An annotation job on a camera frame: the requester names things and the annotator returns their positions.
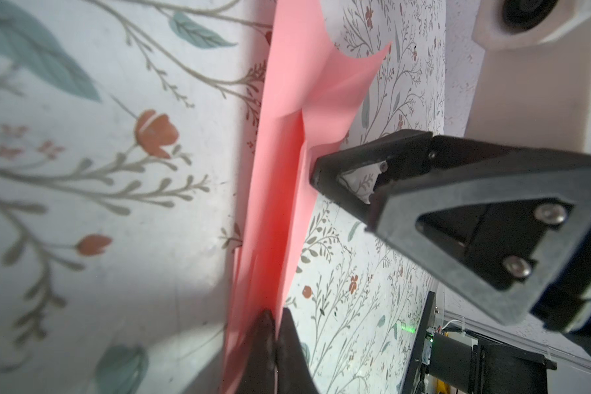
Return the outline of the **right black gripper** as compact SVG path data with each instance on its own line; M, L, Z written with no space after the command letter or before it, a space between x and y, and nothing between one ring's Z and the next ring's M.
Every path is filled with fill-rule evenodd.
M532 314L591 357L591 208L518 200L424 213L388 203L377 237L494 320Z

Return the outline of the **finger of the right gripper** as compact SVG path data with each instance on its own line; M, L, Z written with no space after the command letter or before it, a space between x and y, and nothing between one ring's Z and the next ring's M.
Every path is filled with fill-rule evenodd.
M310 184L368 224L388 203L424 213L518 200L591 208L591 154L401 130L317 159Z

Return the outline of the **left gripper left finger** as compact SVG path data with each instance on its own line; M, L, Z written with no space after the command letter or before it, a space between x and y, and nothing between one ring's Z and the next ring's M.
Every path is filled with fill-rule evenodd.
M251 351L236 394L271 394L276 389L276 334L272 312L256 320Z

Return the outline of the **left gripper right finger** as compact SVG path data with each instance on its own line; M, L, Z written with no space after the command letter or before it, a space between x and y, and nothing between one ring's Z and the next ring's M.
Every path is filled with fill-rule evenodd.
M282 310L277 337L277 392L318 394L298 337L292 313Z

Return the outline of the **pink square paper sheet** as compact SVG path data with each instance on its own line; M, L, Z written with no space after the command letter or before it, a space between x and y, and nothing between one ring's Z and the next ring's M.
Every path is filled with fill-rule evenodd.
M241 246L235 251L221 390L236 390L258 315L281 318L318 197L315 161L338 150L386 50L342 54L317 1L277 3Z

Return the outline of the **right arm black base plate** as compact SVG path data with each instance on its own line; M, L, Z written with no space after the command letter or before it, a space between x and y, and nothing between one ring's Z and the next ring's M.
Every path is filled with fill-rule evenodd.
M424 380L421 369L423 366L423 352L425 350L425 343L428 341L428 329L433 327L433 320L435 315L435 292L429 292L425 302L420 323L416 330L415 342L410 353L409 364L405 372L405 377L400 394L421 393L420 386Z

